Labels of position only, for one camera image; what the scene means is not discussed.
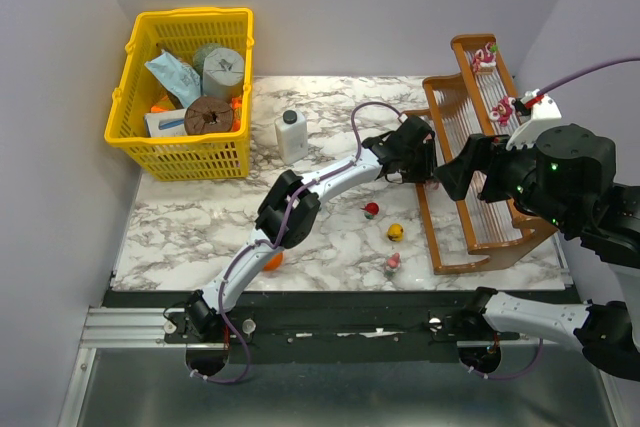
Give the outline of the orange fruit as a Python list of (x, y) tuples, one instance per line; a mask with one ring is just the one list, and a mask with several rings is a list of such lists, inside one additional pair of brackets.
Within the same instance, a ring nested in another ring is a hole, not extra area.
[(284, 260), (284, 253), (279, 252), (265, 264), (265, 266), (263, 267), (263, 271), (272, 272), (277, 270), (283, 263), (283, 260)]

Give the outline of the pink strawberry bear toy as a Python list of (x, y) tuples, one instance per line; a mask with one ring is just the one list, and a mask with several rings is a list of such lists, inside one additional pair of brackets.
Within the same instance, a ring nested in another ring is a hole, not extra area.
[(518, 113), (515, 108), (517, 98), (505, 96), (490, 110), (489, 120), (501, 127), (507, 127), (513, 117), (517, 118)]

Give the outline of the pink bunny figure toy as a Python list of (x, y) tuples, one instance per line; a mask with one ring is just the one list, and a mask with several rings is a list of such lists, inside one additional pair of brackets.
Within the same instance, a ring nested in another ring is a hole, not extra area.
[(398, 252), (392, 254), (386, 261), (384, 266), (384, 275), (388, 278), (393, 277), (401, 265), (401, 256)]

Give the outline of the red white bear toy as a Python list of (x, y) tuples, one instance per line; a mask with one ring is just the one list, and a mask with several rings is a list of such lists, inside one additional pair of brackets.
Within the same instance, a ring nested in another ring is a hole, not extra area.
[(489, 75), (497, 65), (498, 46), (495, 42), (488, 42), (479, 48), (471, 60), (471, 70), (474, 75)]

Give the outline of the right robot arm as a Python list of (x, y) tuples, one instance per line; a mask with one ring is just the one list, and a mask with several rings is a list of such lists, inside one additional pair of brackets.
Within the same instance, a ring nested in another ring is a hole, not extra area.
[(614, 377), (639, 378), (639, 189), (618, 184), (616, 146), (576, 124), (552, 127), (530, 148), (510, 149), (504, 136), (471, 135), (434, 176), (459, 201), (472, 176), (485, 176), (480, 200), (511, 200), (567, 240), (579, 239), (618, 278), (620, 301), (549, 304), (477, 289), (460, 315), (470, 325), (521, 333), (579, 350)]

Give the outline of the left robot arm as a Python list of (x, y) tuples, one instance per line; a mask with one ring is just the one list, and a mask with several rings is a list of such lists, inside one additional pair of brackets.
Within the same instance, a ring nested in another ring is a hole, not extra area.
[(201, 340), (225, 323), (246, 287), (277, 254), (302, 243), (323, 206), (363, 184), (398, 174), (423, 184), (436, 167), (435, 132), (417, 116), (400, 117), (399, 127), (357, 140), (356, 152), (323, 169), (299, 175), (284, 171), (263, 199), (247, 242), (229, 265), (184, 304), (186, 324)]

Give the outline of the red hat figure toy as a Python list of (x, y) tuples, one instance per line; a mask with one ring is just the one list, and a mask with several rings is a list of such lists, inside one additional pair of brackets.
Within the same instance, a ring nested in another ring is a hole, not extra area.
[(374, 219), (379, 214), (380, 207), (375, 202), (369, 202), (362, 208), (362, 211), (366, 219)]

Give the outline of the yellow plastic basket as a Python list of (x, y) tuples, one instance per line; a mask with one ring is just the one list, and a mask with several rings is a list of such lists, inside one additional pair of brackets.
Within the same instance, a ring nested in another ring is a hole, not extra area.
[(139, 14), (106, 142), (158, 181), (247, 176), (254, 44), (248, 8)]

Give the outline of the white bottle black cap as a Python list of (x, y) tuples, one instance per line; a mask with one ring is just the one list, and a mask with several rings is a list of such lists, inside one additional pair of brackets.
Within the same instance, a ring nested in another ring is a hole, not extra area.
[(279, 155), (292, 165), (308, 154), (308, 131), (305, 116), (297, 110), (286, 110), (274, 122)]

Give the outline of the pink white toy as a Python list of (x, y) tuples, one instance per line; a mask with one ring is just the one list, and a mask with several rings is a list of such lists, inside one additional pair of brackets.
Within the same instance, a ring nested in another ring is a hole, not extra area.
[(441, 184), (436, 179), (428, 179), (425, 182), (425, 186), (430, 190), (438, 190), (440, 188)]

